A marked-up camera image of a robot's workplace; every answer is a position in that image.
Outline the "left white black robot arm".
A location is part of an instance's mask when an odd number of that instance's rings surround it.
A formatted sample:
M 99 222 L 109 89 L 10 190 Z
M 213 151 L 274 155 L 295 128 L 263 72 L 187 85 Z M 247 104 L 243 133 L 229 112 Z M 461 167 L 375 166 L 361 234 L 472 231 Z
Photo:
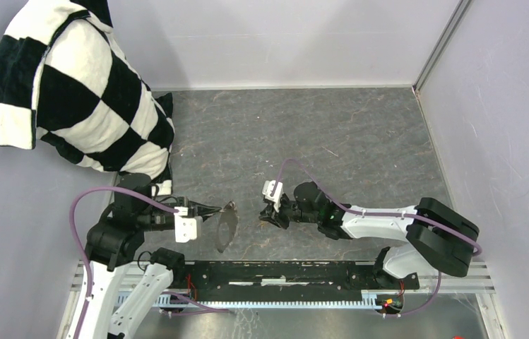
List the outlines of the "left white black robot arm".
M 81 250 L 84 276 L 68 338 L 132 338 L 157 298 L 170 287 L 186 286 L 186 293 L 177 299 L 197 303 L 184 255 L 159 248 L 150 255 L 139 285 L 119 308 L 114 306 L 146 232 L 172 230 L 178 242 L 187 242 L 197 238 L 203 221 L 223 211 L 184 197 L 157 201 L 153 198 L 156 189 L 146 174 L 126 175 L 116 186 L 107 187 L 114 200 L 89 229 L 85 244 L 75 224 L 76 207 L 82 197 L 103 187 L 88 189 L 73 200 L 69 222 Z

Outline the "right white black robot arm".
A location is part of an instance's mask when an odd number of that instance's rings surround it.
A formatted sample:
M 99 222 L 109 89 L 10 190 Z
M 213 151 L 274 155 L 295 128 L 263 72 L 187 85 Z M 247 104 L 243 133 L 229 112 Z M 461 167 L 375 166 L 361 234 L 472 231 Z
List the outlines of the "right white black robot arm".
M 374 282 L 393 287 L 413 273 L 440 273 L 457 278 L 468 274 L 477 253 L 479 228 L 435 198 L 423 197 L 404 208 L 363 208 L 337 204 L 314 182 L 294 190 L 294 199 L 275 180 L 262 188 L 266 207 L 259 218 L 286 229 L 291 223 L 315 224 L 320 233 L 334 240 L 379 238 L 401 242 L 377 256 Z

